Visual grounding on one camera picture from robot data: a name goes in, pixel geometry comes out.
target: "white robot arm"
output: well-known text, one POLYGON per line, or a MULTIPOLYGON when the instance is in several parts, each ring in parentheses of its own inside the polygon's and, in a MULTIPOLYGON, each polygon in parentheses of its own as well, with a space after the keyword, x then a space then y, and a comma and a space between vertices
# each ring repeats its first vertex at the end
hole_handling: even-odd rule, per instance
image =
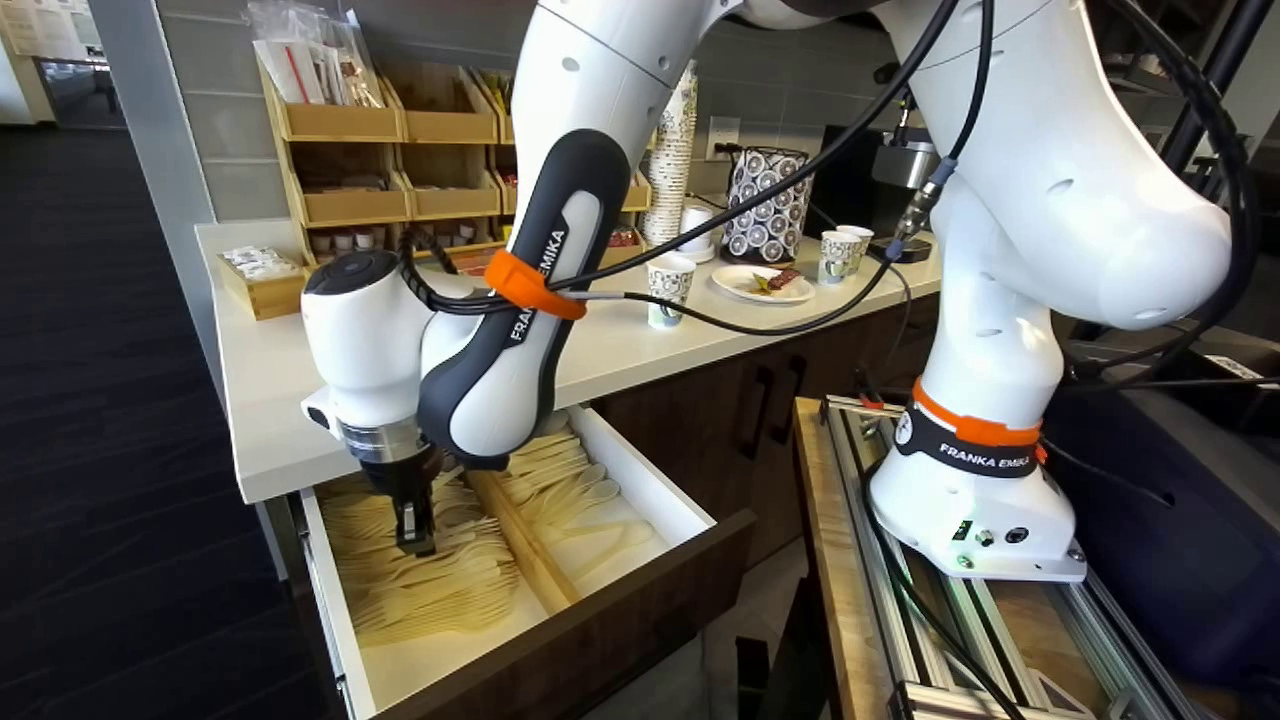
MULTIPOLYGON (((727 11, 803 28, 858 8, 870 0, 543 0, 513 100, 516 235, 488 274, 513 308, 424 311, 392 265, 322 270, 338 280, 304 297, 329 383, 310 415, 367 463, 424 450, 500 463, 553 413, 557 358, 580 311, 543 285, 601 265, 695 42, 727 11)), ((870 11, 904 58, 931 8, 882 0, 870 11)), ((978 5, 958 0, 912 75, 939 150, 965 123, 975 47, 978 5)), ((945 571, 1085 576, 1071 507, 1036 463, 1038 413, 1065 363, 1049 308, 1114 327, 1175 319, 1220 285, 1229 219, 1119 112, 1077 0, 994 0, 985 112, 931 228, 945 248, 939 338, 899 450, 870 486, 876 516, 945 571)))

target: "countertop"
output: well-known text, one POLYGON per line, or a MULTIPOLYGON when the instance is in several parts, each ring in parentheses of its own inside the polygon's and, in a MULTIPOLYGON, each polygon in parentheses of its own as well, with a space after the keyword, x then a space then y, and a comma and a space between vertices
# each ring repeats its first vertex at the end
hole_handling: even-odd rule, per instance
MULTIPOLYGON (((297 488, 310 488, 335 477, 356 473, 344 450, 304 420, 301 401, 321 388, 301 317, 257 319, 249 305, 224 285, 215 260, 224 248, 258 246, 289 248, 297 224, 289 219, 245 219, 245 224, 198 224, 198 258, 212 290, 215 317, 215 351, 220 351, 220 388, 233 430, 235 486, 249 504, 271 499, 297 488)), ((920 265, 899 265, 912 297, 931 297, 939 290, 939 251, 920 265)), ((735 323, 796 323, 816 311, 843 305, 868 278, 870 260, 857 270, 841 290, 816 290, 807 305, 752 305, 719 291, 705 265, 692 280, 692 305, 701 311, 735 319, 735 323)), ((642 290, 638 274, 623 274, 592 285, 592 291, 642 290)), ((843 319, 870 317, 904 300, 896 278, 857 305, 843 319)), ((557 374, 557 410, 575 410, 658 376, 705 369, 727 358, 779 343, 785 338, 735 338, 710 323, 682 319, 673 333, 642 323, 642 305, 597 300, 580 327, 570 327, 560 374, 557 374)))

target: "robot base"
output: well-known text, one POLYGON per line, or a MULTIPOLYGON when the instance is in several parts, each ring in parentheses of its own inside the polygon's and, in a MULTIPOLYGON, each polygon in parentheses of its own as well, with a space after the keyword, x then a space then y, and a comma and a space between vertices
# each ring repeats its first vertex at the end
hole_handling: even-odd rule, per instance
POLYGON ((985 479, 920 453, 887 453, 870 477, 870 516, 948 576, 1079 583, 1077 513, 1036 468, 985 479))

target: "drawer compartment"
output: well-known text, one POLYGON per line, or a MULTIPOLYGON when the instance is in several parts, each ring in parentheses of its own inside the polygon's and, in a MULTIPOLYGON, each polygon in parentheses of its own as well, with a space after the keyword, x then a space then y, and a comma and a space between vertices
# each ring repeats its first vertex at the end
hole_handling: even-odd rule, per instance
POLYGON ((597 413, 563 420, 665 554, 560 614, 519 576, 488 628, 360 641, 322 488, 304 493, 304 556, 347 717, 580 717, 735 601, 752 521, 715 525, 597 413))

